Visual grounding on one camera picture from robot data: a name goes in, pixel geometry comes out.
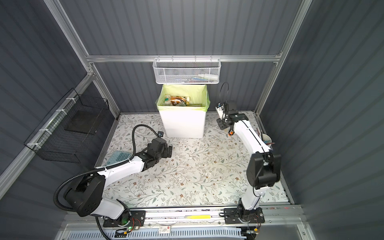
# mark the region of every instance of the black mounting plate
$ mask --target black mounting plate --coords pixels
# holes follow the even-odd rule
[[[143,226],[144,225],[144,220],[145,220],[145,211],[131,211],[132,217],[135,219],[135,223],[133,224],[133,221],[130,221],[126,227],[131,227],[131,226]],[[113,220],[113,219],[107,219],[103,223],[103,227],[119,227],[118,223]]]
[[[241,221],[239,217],[236,217],[237,208],[227,208],[224,209],[225,224],[237,224],[237,223],[247,223],[246,221],[249,219],[249,223],[264,223],[264,214],[260,207],[253,210],[251,214],[249,214],[249,218],[245,217],[246,221]]]

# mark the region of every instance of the flower pattern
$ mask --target flower pattern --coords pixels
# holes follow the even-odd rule
[[[260,132],[253,112],[243,113]],[[154,167],[112,183],[103,195],[119,199],[128,207],[237,203],[248,185],[245,171],[250,157],[236,134],[229,136],[219,129],[217,118],[217,113],[207,113],[202,139],[168,138],[165,134],[164,139],[173,146],[172,158],[162,158]],[[104,163],[116,150],[132,152],[131,134],[137,124],[164,131],[159,114],[121,115]],[[148,129],[137,128],[137,151],[153,137]],[[275,183],[261,202],[288,202],[281,183]]]

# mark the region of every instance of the white trash can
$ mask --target white trash can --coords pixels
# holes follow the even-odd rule
[[[189,97],[190,105],[201,107],[164,106],[165,95]],[[209,108],[209,96],[206,85],[164,84],[156,101],[167,137],[202,138],[204,135],[205,115]]]

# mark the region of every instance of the green trash bag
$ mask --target green trash bag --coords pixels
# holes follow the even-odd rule
[[[164,106],[165,95],[189,97],[189,105],[203,105],[202,107],[176,107]],[[198,110],[206,112],[209,108],[208,91],[206,85],[197,84],[164,84],[157,101],[155,102],[159,111],[190,111]]]

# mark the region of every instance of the leaf pattern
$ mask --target leaf pattern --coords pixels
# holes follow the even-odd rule
[[[253,112],[243,113],[256,131]],[[160,159],[154,167],[112,183],[103,195],[119,199],[128,207],[237,203],[248,185],[245,171],[250,157],[237,135],[230,137],[219,129],[217,118],[217,113],[207,113],[202,139],[168,138],[165,134],[164,139],[173,146],[172,158]],[[104,163],[115,150],[132,152],[131,133],[137,124],[164,131],[159,114],[122,115]],[[138,127],[137,151],[145,148],[153,137],[151,131]],[[281,183],[275,183],[261,202],[288,202]]]

